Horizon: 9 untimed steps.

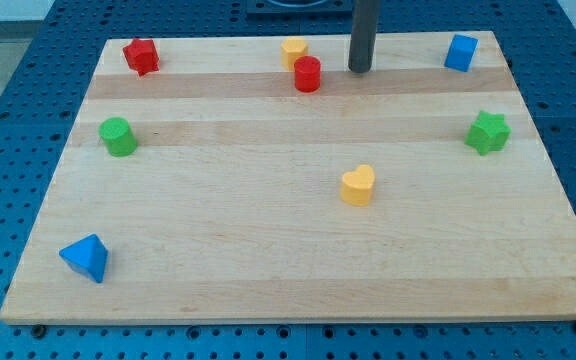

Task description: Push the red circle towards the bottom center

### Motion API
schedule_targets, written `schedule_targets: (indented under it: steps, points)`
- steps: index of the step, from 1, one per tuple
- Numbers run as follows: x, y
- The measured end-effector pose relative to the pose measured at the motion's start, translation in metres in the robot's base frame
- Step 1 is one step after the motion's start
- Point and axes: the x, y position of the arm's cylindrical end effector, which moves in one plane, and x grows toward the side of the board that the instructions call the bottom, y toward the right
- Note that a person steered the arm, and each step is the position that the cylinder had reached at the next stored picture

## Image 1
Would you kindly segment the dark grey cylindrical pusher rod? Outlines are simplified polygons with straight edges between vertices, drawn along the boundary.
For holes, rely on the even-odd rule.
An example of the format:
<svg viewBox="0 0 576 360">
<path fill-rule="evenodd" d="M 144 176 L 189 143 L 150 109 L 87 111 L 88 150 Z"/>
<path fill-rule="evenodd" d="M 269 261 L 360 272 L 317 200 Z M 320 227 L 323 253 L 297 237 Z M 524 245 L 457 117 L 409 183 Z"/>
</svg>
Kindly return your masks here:
<svg viewBox="0 0 576 360">
<path fill-rule="evenodd" d="M 348 68 L 354 73 L 371 70 L 380 3 L 380 0 L 355 1 L 348 53 Z"/>
</svg>

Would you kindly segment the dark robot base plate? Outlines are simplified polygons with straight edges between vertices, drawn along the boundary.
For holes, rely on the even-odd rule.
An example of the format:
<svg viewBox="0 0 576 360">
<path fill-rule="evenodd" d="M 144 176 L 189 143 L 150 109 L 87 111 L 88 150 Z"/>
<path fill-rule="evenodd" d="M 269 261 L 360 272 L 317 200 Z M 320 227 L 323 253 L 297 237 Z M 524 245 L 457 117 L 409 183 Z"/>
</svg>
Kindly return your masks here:
<svg viewBox="0 0 576 360">
<path fill-rule="evenodd" d="M 246 0 L 248 16 L 351 14 L 352 0 Z"/>
</svg>

